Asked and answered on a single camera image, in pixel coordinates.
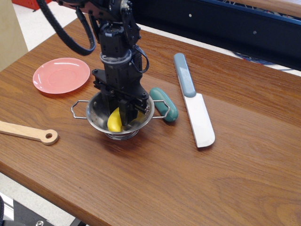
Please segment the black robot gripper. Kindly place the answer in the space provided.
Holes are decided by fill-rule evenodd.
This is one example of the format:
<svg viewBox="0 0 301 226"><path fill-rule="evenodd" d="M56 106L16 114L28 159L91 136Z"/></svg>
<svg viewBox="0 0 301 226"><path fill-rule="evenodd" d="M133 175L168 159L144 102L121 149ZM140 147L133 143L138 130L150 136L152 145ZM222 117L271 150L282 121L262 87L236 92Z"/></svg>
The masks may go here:
<svg viewBox="0 0 301 226"><path fill-rule="evenodd" d="M103 106L107 113L119 107L122 125L128 125L137 118L138 111L145 112L149 94L141 86L143 73L149 68L149 61L143 69L142 50L128 50L122 57L100 54L104 70L94 69L94 86L101 90Z"/></svg>

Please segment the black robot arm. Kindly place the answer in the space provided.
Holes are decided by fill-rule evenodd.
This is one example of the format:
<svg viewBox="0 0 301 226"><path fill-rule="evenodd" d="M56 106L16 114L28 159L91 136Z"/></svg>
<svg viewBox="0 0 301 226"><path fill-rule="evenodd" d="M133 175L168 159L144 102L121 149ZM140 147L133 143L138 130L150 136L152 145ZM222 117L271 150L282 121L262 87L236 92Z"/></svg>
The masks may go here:
<svg viewBox="0 0 301 226"><path fill-rule="evenodd" d="M108 113L119 109L121 122L127 126L138 112L148 109L149 94L140 80L149 65L143 66L146 54L137 45L140 27L136 24L129 0L59 0L59 5L72 8L83 23L90 49L72 42L81 55L87 55L98 42L104 69L94 69L94 86L101 91Z"/></svg>

